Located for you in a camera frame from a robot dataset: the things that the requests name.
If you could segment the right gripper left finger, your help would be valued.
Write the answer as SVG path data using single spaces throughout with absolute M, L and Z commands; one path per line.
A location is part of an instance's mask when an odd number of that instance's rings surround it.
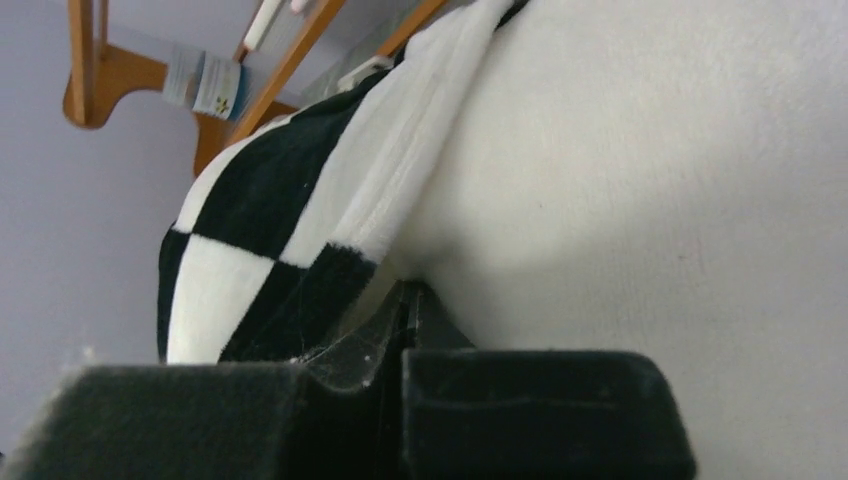
M 5 479 L 399 479 L 410 288 L 307 361 L 93 366 L 68 377 Z

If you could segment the wooden shelf rack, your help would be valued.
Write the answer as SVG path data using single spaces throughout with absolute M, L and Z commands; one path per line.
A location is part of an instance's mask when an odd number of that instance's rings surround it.
M 225 147 L 294 112 L 276 97 L 345 5 L 262 1 L 232 57 L 176 46 L 163 63 L 110 43 L 108 2 L 70 1 L 71 70 L 63 113 L 78 128 L 100 129 L 125 96 L 159 92 L 192 112 L 198 128 L 193 173 L 199 175 Z M 281 59 L 267 75 L 250 70 L 246 59 L 259 52 L 278 24 L 288 29 Z

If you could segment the white pillow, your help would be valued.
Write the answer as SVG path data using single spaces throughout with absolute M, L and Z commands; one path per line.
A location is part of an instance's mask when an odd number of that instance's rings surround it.
M 651 357 L 703 479 L 845 478 L 846 3 L 528 3 L 391 259 L 478 347 Z

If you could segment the black white checkered pillowcase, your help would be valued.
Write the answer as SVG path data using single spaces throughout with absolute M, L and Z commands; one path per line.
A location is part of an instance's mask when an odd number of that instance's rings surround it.
M 325 350 L 420 199 L 495 32 L 522 8 L 456 8 L 390 66 L 218 154 L 161 243 L 161 362 Z

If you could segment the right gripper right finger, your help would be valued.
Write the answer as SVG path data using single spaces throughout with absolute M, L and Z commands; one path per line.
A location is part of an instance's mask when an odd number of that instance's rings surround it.
M 692 479 L 698 462 L 673 389 L 617 350 L 436 345 L 446 313 L 403 283 L 401 471 L 408 479 Z

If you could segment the white marker pink cap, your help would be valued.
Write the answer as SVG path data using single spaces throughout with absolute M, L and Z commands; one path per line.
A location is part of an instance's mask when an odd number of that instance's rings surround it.
M 256 50 L 282 9 L 287 8 L 294 15 L 299 15 L 310 3 L 310 0 L 261 0 L 244 35 L 242 46 L 248 51 Z

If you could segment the blue white round jar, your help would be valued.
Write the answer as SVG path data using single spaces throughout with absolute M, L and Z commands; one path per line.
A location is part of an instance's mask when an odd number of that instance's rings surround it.
M 167 62 L 162 97 L 194 113 L 236 121 L 248 103 L 250 76 L 237 61 L 176 45 Z

